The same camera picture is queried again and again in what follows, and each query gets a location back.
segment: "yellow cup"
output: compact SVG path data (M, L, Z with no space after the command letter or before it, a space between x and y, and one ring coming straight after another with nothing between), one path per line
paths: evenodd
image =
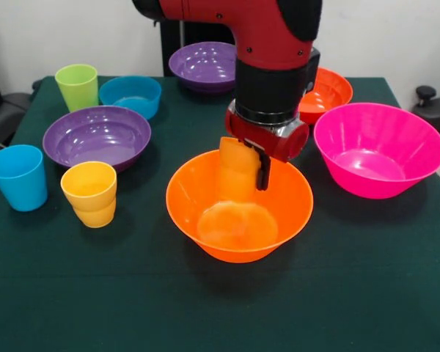
M87 161L68 169L60 186L77 217L88 227L109 224L116 210L117 174L100 161Z

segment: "magenta bowl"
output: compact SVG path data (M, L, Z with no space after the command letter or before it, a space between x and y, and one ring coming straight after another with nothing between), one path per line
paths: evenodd
M121 172L136 161L150 136L150 124L140 114L119 106L96 106L54 122L44 134L43 149L64 167L102 161Z
M364 198L397 196L440 167L440 134L393 106L332 109L316 123L315 141L336 183Z
M236 47L222 42L190 44L169 58L169 68L195 92L219 94L235 88Z

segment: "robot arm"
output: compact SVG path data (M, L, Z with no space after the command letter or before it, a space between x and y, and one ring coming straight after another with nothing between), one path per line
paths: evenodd
M308 138L308 127L296 111L318 68L319 53L312 53L312 41L318 34L322 0L133 3L154 20L222 23L232 30L238 51L236 99L227 110L227 130L260 152L264 177L258 178L258 188L265 189L268 157L288 161Z

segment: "black knob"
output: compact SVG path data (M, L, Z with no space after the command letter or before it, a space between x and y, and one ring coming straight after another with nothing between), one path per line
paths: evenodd
M416 93L420 100L419 105L421 106L437 95L437 91L431 86L418 86Z

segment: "green cup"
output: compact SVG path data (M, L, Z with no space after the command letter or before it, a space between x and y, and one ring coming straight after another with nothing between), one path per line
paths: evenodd
M70 112L98 105L98 72L93 66L65 66L57 71L56 81Z

